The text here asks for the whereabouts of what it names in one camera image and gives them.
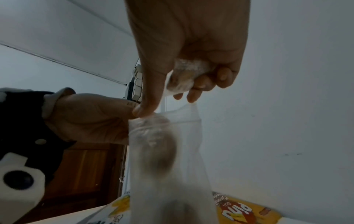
ceiling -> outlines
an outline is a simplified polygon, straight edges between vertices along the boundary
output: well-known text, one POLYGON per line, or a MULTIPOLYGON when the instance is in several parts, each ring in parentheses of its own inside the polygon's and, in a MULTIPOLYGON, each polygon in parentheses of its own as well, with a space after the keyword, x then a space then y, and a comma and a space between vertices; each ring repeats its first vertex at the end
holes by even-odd
POLYGON ((138 53, 123 0, 0 0, 0 44, 121 84, 138 53))

person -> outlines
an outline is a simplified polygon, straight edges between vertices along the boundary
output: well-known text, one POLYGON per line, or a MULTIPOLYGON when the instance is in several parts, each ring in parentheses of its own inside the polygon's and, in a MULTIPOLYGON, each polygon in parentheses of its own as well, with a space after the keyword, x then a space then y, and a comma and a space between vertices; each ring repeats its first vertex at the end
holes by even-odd
POLYGON ((28 158, 49 182, 63 150, 81 142, 127 144, 128 120, 152 114, 160 103, 174 60, 201 59, 216 66, 195 79, 189 102, 215 86, 230 86, 246 47, 250 0, 125 0, 143 68, 143 100, 134 102, 70 88, 57 93, 0 90, 0 158, 28 158))
POLYGON ((143 69, 143 99, 134 110, 137 117, 148 116, 158 107, 176 58, 216 65, 214 72, 195 79, 189 102, 215 86, 232 85, 246 48, 250 0, 125 0, 125 4, 143 69))
POLYGON ((0 89, 0 159, 8 152, 27 157, 46 184, 63 151, 76 141, 128 144, 128 120, 136 103, 96 94, 0 89))

black sleeve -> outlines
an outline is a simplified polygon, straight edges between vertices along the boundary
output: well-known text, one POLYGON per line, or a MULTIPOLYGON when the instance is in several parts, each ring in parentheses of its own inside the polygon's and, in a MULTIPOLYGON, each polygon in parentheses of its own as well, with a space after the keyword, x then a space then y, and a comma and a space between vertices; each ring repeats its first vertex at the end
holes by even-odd
POLYGON ((58 169, 63 150, 74 142, 57 137, 42 118, 44 96, 52 92, 0 92, 0 159, 8 152, 28 158, 26 166, 39 169, 46 184, 58 169))

white dot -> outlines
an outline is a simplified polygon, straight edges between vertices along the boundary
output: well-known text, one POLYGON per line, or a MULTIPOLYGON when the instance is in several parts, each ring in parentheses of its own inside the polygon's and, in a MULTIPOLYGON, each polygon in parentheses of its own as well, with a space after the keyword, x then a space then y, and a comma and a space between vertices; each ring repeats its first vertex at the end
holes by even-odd
POLYGON ((34 143, 36 143, 37 145, 44 145, 47 143, 47 141, 43 138, 37 139, 34 143))

sleeve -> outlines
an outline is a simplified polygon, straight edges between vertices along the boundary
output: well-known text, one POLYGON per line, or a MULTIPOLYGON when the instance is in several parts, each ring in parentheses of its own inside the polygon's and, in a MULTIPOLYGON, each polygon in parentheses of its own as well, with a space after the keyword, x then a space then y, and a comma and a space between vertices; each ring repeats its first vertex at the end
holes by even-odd
POLYGON ((0 89, 0 159, 8 152, 25 156, 26 166, 41 170, 49 183, 62 161, 63 150, 75 142, 60 139, 46 126, 44 118, 68 92, 74 91, 0 89))

